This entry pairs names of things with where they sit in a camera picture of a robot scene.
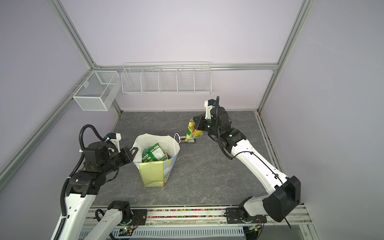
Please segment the yellow-green Fox's candy packet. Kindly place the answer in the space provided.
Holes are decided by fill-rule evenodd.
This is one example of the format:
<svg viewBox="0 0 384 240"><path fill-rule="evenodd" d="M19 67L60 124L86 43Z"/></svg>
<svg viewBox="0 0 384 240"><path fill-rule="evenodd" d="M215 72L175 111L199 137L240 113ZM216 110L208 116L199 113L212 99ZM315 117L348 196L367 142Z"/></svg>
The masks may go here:
<svg viewBox="0 0 384 240"><path fill-rule="evenodd" d="M203 134L204 134L203 131L197 131L195 129L195 125L196 124L191 119L189 121L186 139L188 139L188 140L195 139L196 140L196 139L198 139L198 138L203 136Z"/></svg>

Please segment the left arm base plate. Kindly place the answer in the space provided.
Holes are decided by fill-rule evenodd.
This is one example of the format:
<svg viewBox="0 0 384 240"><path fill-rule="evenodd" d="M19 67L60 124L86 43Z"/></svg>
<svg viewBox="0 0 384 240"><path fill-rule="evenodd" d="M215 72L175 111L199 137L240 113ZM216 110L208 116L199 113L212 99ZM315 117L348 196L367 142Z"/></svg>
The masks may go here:
<svg viewBox="0 0 384 240"><path fill-rule="evenodd" d="M144 226L147 220L147 209L131 209L123 211L123 219L120 226Z"/></svg>

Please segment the green Fox's candy packet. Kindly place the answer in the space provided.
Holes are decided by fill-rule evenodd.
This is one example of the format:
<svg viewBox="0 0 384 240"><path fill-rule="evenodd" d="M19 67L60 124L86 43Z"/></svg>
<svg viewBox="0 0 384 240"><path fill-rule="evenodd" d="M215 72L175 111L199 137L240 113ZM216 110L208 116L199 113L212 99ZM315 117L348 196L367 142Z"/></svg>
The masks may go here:
<svg viewBox="0 0 384 240"><path fill-rule="evenodd" d="M142 163L165 161L168 157L161 149L160 145L156 143L148 150L146 150L142 156Z"/></svg>

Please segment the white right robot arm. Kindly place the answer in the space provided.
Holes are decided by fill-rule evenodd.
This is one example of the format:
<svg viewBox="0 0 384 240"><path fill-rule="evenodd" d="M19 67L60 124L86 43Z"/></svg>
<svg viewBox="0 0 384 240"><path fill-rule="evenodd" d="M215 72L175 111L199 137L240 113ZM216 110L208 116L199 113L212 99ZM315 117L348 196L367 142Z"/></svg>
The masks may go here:
<svg viewBox="0 0 384 240"><path fill-rule="evenodd" d="M205 132L216 142L222 153L230 160L238 159L260 181L267 194L249 197L239 204L239 218L251 222L257 215L268 215L276 222L282 222L301 203L301 182L288 177L269 163L238 129L231 126L231 118L220 99L205 101L205 113L193 117L189 132L193 137Z"/></svg>

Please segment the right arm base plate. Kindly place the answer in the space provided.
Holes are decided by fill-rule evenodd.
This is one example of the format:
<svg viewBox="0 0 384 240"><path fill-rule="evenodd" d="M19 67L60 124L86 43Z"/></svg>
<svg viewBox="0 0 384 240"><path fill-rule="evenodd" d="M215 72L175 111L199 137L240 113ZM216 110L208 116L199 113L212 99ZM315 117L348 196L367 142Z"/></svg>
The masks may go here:
<svg viewBox="0 0 384 240"><path fill-rule="evenodd" d="M239 207L226 208L224 217L228 224L265 224L267 222L266 216L256 215L252 217Z"/></svg>

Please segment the white and green paper bag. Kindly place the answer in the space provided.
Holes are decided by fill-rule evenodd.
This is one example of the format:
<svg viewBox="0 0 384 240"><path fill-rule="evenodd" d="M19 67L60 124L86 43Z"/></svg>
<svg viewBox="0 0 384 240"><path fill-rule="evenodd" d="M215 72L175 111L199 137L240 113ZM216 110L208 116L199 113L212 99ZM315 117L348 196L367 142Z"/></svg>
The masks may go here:
<svg viewBox="0 0 384 240"><path fill-rule="evenodd" d="M137 147L139 151L133 163L138 168L145 187L162 188L165 186L180 152L180 142L181 137L177 133L172 137L143 134L136 138L133 147ZM156 143L160 145L168 159L165 161L142 163L144 152Z"/></svg>

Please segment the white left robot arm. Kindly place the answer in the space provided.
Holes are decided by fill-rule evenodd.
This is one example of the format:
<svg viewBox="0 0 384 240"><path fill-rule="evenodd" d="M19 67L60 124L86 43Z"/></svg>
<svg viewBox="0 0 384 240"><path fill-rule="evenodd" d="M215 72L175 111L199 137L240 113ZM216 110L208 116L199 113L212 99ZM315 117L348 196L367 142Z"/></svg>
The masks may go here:
<svg viewBox="0 0 384 240"><path fill-rule="evenodd" d="M121 135L109 133L102 137L93 125L84 125L79 133L81 157L66 178L60 195L61 216L53 240L77 240L86 215L106 176L134 161L137 147L119 148Z"/></svg>

